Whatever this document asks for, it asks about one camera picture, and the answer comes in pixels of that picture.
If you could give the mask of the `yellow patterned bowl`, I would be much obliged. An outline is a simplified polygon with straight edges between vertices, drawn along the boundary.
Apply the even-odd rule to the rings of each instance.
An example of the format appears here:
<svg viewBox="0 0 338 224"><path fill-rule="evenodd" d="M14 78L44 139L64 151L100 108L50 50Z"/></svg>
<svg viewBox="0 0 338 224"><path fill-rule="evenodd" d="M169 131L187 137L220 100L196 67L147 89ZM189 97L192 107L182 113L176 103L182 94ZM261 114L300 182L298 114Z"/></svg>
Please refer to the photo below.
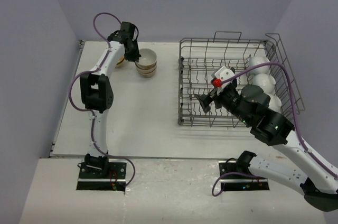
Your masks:
<svg viewBox="0 0 338 224"><path fill-rule="evenodd" d="M121 57L115 67L116 68L120 67L124 63L124 61L125 61L125 57Z"/></svg>

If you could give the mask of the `beige bowl orange flower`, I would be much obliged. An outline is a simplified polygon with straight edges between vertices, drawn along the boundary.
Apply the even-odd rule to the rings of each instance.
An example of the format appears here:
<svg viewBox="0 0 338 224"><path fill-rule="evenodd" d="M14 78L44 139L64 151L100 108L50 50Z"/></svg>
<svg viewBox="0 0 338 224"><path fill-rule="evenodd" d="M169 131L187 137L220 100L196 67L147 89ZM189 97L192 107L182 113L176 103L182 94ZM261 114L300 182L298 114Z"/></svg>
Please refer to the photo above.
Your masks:
<svg viewBox="0 0 338 224"><path fill-rule="evenodd" d="M157 54L151 49L140 49L140 58L136 65L140 68L151 68L157 62Z"/></svg>

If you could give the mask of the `beige bowl white flower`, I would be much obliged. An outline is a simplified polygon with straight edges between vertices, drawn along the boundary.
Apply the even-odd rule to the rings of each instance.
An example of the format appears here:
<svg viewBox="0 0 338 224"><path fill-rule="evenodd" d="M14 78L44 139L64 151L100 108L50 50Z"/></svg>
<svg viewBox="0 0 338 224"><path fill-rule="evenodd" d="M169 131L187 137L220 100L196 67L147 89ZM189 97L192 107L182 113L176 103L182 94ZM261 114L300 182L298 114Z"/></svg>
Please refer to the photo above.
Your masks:
<svg viewBox="0 0 338 224"><path fill-rule="evenodd" d="M148 68L148 69L144 69L144 68L140 68L139 66L136 66L136 70L140 74L149 74L149 73L152 73L153 71L156 70L156 68L157 68L157 65L154 65L153 67Z"/></svg>

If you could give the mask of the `beige bowl brown pattern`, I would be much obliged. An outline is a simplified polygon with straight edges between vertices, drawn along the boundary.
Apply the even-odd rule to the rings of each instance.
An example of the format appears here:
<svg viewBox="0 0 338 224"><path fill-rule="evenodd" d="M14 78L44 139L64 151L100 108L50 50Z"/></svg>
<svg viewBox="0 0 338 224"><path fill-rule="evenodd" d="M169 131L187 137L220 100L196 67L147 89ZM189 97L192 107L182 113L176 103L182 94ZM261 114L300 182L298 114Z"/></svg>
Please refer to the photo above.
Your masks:
<svg viewBox="0 0 338 224"><path fill-rule="evenodd" d="M152 77L152 76L154 76L155 75L155 71L153 71L153 72L151 72L151 73L138 73L141 77L143 77L143 78L150 78L150 77Z"/></svg>

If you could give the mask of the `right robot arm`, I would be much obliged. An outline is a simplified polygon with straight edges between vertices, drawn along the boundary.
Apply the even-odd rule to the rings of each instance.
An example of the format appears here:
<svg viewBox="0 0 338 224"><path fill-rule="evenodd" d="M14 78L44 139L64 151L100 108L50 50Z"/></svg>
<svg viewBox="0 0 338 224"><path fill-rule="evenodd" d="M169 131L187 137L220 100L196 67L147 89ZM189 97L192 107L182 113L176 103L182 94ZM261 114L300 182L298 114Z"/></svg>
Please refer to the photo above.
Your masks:
<svg viewBox="0 0 338 224"><path fill-rule="evenodd" d="M306 143L296 122L269 108L270 97L259 86L246 85L238 92L237 78L234 69L217 70L211 81L214 88L208 94L195 95L203 111L208 113L211 103L217 109L225 108L250 128L254 138L284 154L297 167L287 168L244 151L235 162L235 171L219 179L231 175L270 179L298 192L318 210L337 210L337 167Z"/></svg>

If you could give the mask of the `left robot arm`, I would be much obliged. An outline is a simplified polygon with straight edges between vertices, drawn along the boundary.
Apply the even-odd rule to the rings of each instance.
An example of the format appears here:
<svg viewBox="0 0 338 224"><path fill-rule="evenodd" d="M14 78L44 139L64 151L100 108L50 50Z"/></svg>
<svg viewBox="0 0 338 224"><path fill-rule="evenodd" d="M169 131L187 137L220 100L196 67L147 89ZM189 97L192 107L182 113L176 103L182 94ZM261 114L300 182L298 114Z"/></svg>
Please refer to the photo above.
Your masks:
<svg viewBox="0 0 338 224"><path fill-rule="evenodd" d="M96 65L79 74L83 110L90 112L91 122L90 150L84 158L84 164L98 178L109 174L109 159L112 158L106 142L107 116L114 100L109 77L121 57L131 62L139 60L134 32L113 32L107 37L107 47Z"/></svg>

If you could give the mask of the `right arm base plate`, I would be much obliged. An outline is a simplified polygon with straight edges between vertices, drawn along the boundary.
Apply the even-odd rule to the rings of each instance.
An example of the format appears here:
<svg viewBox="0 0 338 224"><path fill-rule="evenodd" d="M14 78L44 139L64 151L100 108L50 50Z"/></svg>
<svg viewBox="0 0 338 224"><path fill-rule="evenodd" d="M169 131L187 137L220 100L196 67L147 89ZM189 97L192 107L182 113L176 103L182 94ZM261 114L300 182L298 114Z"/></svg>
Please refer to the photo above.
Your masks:
<svg viewBox="0 0 338 224"><path fill-rule="evenodd" d="M240 171L236 167L236 161L230 160L219 162L219 172L220 175L230 173L230 172L239 172L244 173L244 171ZM267 179L259 178L253 179L246 176L240 175L228 175L220 180L221 189L226 191L268 191L269 184Z"/></svg>

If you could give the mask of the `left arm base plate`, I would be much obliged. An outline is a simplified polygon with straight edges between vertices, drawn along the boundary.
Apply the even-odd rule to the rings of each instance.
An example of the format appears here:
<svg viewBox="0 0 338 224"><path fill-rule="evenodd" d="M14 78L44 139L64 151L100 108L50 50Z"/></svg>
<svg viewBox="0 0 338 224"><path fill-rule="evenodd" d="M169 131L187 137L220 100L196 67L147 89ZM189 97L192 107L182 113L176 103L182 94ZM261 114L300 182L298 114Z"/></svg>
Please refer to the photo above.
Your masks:
<svg viewBox="0 0 338 224"><path fill-rule="evenodd" d="M104 170L88 167L84 162L80 168L76 190L78 191L117 191L126 190L126 163L109 162Z"/></svg>

